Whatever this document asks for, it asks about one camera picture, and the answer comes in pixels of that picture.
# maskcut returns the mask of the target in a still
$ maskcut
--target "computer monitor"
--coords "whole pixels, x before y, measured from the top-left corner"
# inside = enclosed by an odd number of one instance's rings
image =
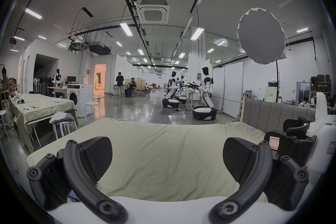
[[[76,81],[76,77],[75,76],[68,76],[68,83],[75,82],[75,81]]]

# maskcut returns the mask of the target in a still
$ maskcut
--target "cardboard box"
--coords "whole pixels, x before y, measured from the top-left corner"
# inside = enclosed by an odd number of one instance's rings
[[[324,75],[317,75],[319,82],[324,82]]]

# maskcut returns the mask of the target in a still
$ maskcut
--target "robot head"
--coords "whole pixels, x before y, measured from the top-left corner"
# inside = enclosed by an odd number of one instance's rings
[[[208,67],[203,67],[202,70],[203,70],[203,74],[204,75],[209,75],[209,69],[208,69]]]

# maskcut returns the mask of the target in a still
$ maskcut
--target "gray concrete floor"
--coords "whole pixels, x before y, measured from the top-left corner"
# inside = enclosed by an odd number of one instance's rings
[[[118,98],[117,96],[99,96],[95,97],[95,101],[100,104],[101,117],[118,118],[125,121],[173,125],[215,124],[232,121],[232,118],[224,114],[217,114],[214,121],[197,121],[192,116],[192,110],[185,110],[183,104],[179,105],[181,111],[175,111],[173,108],[163,108],[163,97],[164,90],[159,89],[153,90],[150,97],[136,96],[132,98]],[[95,117],[96,119],[99,119],[98,107],[95,106],[94,108]],[[83,125],[90,124],[93,121],[91,115],[87,117],[88,121],[85,121],[84,118],[79,118],[78,120],[83,123]],[[70,124],[70,126],[73,131],[75,129],[73,124]],[[51,124],[49,124],[47,120],[39,122],[35,125],[35,127],[42,147],[56,140]],[[23,148],[17,129],[13,130],[13,137],[11,137],[10,130],[8,129],[7,131],[10,136],[10,142],[8,141],[3,128],[1,128],[1,142],[13,178],[14,180],[17,180],[18,183],[21,184],[26,192],[32,197],[32,192],[26,176],[26,171],[28,169],[26,159],[29,152],[27,148]],[[61,132],[59,129],[57,130],[57,133],[60,138]],[[33,146],[36,151],[41,147],[39,146],[34,133],[33,138]]]

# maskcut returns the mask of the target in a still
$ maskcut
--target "label sticker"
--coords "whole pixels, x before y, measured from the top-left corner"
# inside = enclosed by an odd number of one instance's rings
[[[275,137],[275,136],[269,137],[269,146],[271,147],[271,149],[275,149],[277,151],[279,148],[279,143],[280,143],[279,137]]]
[[[335,150],[335,142],[330,142],[328,150],[327,150],[327,154],[334,153],[334,150]]]

